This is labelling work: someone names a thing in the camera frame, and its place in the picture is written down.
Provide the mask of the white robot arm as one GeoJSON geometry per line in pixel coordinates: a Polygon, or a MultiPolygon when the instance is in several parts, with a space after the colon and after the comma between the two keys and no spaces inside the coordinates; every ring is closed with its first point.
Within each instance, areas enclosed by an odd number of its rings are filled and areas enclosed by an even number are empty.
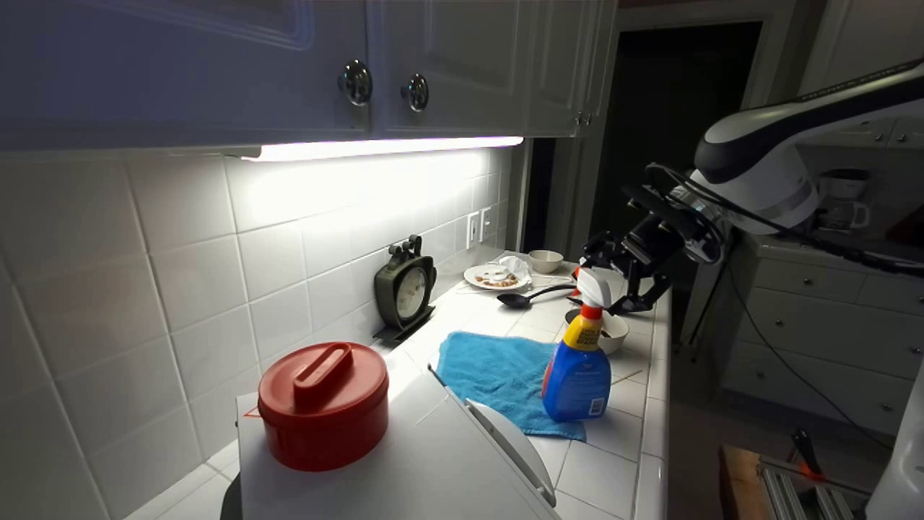
{"type": "Polygon", "coordinates": [[[648,173],[671,180],[668,190],[625,189],[625,200],[645,216],[625,238],[605,232],[586,242],[579,288],[586,288],[593,270],[612,270],[625,274],[628,291],[605,301],[605,309],[610,316],[648,313],[671,288],[668,260],[684,254],[691,264],[717,265],[729,257],[723,225],[752,238],[781,235],[867,270],[919,278],[922,270],[914,260],[807,232],[821,208],[821,177],[810,171],[807,151],[844,145],[864,124],[922,114],[924,62],[916,59],[714,122],[696,145],[691,171],[648,166],[648,173]]]}

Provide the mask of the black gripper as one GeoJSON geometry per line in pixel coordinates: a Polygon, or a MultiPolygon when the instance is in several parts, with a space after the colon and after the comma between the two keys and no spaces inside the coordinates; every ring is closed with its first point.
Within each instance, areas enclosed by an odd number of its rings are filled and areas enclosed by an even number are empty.
{"type": "Polygon", "coordinates": [[[612,270],[628,278],[628,296],[607,313],[633,316],[648,313],[671,288],[664,265],[683,254],[700,265],[717,265],[724,257],[724,238],[710,216],[696,208],[691,180],[661,163],[648,166],[649,173],[664,173],[671,189],[649,183],[628,186],[628,205],[642,210],[642,219],[618,239],[612,232],[597,232],[581,264],[586,270],[612,270]]]}

